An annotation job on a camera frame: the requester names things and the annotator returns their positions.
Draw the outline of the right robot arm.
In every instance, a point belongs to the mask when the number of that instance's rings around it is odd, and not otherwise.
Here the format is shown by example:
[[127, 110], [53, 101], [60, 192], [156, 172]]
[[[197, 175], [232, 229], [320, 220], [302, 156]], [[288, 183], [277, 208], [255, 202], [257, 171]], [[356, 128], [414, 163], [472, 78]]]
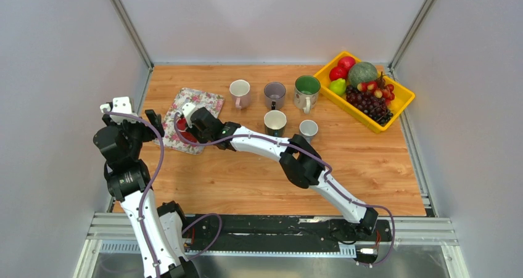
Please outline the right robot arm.
[[280, 164], [289, 182], [301, 189], [312, 189], [352, 223], [359, 239], [368, 239], [377, 231], [378, 212], [354, 197], [332, 176], [332, 168], [301, 135], [273, 137], [252, 131], [233, 122], [221, 122], [206, 108], [186, 103], [182, 107], [186, 126], [198, 145], [215, 145], [221, 150], [248, 152]]

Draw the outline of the mauve mug black handle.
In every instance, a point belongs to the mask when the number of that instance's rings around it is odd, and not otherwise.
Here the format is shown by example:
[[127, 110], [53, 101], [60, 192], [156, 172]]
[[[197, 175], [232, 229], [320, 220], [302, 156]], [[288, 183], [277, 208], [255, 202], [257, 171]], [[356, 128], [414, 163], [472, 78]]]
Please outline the mauve mug black handle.
[[264, 90], [265, 105], [268, 110], [280, 110], [285, 104], [286, 87], [280, 82], [268, 83]]

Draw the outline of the red mug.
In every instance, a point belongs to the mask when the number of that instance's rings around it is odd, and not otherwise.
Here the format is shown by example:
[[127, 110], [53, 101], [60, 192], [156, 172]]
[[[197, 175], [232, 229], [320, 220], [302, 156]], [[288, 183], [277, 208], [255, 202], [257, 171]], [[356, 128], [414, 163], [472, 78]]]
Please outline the red mug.
[[187, 123], [185, 117], [181, 117], [176, 122], [176, 129], [180, 132], [180, 135], [184, 137], [187, 141], [197, 142], [197, 139], [187, 131]]

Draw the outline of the grey blue mug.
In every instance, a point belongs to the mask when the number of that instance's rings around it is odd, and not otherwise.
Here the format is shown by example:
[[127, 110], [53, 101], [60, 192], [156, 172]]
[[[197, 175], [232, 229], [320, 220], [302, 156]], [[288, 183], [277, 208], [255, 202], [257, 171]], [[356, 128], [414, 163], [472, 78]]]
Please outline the grey blue mug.
[[299, 132], [305, 140], [311, 144], [314, 137], [317, 135], [319, 130], [318, 125], [313, 120], [303, 120], [299, 124]]

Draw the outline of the dark green mug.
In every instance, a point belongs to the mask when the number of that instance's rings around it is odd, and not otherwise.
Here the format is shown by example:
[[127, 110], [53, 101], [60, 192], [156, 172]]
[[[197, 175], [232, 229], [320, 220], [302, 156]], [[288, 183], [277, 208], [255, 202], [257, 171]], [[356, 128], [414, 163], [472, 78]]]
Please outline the dark green mug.
[[283, 137], [287, 125], [286, 115], [279, 110], [267, 112], [263, 118], [265, 134], [273, 137]]

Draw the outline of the cream floral mug green inside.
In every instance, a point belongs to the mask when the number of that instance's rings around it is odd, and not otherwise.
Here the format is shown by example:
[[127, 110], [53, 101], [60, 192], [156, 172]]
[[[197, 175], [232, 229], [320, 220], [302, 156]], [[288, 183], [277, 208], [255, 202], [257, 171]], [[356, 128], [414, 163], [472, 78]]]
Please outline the cream floral mug green inside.
[[320, 89], [320, 82], [314, 76], [298, 77], [294, 87], [294, 105], [305, 114], [310, 114], [318, 101]]

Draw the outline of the pink faceted mug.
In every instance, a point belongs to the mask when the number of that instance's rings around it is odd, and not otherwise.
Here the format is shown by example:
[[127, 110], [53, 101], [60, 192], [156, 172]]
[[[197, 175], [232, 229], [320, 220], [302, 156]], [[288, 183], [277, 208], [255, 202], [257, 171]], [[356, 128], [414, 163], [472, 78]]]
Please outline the pink faceted mug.
[[246, 80], [235, 80], [229, 85], [229, 92], [236, 109], [242, 110], [251, 103], [250, 84]]

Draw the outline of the left arm base link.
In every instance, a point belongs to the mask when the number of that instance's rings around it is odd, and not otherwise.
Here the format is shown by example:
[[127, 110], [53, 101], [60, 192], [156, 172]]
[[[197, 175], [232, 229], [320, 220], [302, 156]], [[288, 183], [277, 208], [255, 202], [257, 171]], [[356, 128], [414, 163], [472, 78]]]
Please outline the left arm base link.
[[171, 249], [178, 258], [186, 258], [182, 231], [188, 222], [180, 205], [175, 201], [164, 202], [157, 213]]

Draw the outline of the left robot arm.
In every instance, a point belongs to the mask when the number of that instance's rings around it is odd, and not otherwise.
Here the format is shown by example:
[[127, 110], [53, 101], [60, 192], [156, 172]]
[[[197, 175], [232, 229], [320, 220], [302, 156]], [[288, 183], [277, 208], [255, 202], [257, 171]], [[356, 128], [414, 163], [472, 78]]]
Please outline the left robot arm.
[[150, 174], [139, 154], [143, 143], [162, 140], [161, 116], [146, 110], [144, 120], [132, 113], [116, 113], [103, 106], [105, 127], [93, 137], [105, 158], [104, 177], [111, 196], [128, 217], [142, 256], [144, 277], [198, 277], [185, 255], [182, 236], [189, 228], [180, 206], [170, 202], [155, 207]]

